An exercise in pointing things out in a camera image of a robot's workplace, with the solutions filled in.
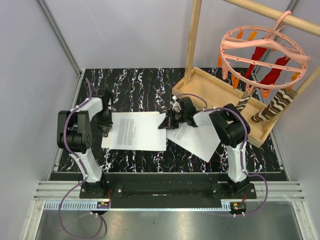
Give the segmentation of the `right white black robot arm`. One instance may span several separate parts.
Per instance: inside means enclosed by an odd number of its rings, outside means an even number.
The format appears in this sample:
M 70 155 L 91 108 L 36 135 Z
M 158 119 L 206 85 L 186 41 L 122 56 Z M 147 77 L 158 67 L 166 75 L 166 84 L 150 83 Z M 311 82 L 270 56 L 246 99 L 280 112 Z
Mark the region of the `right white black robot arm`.
M 244 164 L 245 148 L 251 128 L 240 110 L 229 103 L 223 107 L 198 110 L 190 97 L 175 98 L 158 129 L 178 129 L 180 124 L 197 128 L 214 127 L 218 139 L 226 146 L 228 157 L 226 191 L 232 198 L 245 196 L 250 185 Z

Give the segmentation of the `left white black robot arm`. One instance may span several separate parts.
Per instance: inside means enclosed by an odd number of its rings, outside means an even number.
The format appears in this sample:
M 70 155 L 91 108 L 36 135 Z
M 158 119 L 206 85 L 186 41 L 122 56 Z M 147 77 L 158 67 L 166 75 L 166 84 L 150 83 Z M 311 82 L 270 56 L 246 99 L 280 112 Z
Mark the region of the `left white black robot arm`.
M 112 104 L 113 95 L 105 88 L 73 109 L 58 113 L 57 146 L 69 153 L 81 171 L 83 180 L 78 184 L 82 199 L 103 198 L 110 193 L 103 170 L 92 152 L 91 122 L 95 120 L 96 128 L 107 137 L 113 126 Z

